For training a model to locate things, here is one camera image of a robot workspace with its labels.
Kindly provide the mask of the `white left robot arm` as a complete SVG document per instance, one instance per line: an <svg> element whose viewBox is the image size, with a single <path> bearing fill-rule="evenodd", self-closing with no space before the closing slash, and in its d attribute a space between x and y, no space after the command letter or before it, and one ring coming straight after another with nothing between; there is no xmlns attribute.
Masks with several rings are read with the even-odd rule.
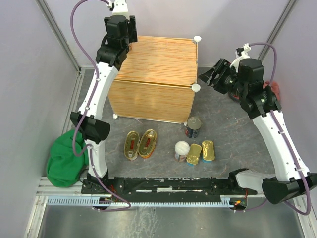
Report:
<svg viewBox="0 0 317 238"><path fill-rule="evenodd" d="M106 179L108 168L105 158L105 140L110 124L102 121L104 104L110 87L118 75L130 50L130 43L137 42L136 18L131 15L113 15L104 19L106 35L96 54L96 68L85 100L70 119L81 132L89 153L88 179L98 193L109 189Z"/></svg>

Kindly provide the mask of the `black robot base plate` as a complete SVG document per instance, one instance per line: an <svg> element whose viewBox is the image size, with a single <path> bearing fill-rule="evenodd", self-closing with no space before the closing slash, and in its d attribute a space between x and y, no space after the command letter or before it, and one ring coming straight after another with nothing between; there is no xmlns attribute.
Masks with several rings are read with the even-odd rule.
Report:
<svg viewBox="0 0 317 238"><path fill-rule="evenodd" d="M128 202L219 202L222 195L256 195L241 188L233 178L107 178L108 189Z"/></svg>

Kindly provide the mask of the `wooden cube cabinet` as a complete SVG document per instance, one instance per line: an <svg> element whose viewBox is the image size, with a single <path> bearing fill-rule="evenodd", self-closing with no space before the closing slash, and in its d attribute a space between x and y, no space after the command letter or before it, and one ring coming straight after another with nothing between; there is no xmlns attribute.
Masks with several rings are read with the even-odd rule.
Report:
<svg viewBox="0 0 317 238"><path fill-rule="evenodd" d="M115 78L108 99L118 117L185 123L197 83L198 43L140 36Z"/></svg>

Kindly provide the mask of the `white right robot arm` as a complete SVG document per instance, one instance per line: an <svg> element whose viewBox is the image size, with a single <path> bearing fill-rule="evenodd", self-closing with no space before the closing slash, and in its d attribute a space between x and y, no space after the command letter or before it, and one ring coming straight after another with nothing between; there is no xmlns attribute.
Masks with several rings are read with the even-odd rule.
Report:
<svg viewBox="0 0 317 238"><path fill-rule="evenodd" d="M297 152L285 125L281 105L270 86L264 86L264 67L258 59L242 59L231 66L225 59L199 78L221 94L237 96L241 108L260 132L272 158L275 173L265 175L240 170L227 182L231 193L245 188L264 193L272 204L308 195L317 186L317 175L311 173Z"/></svg>

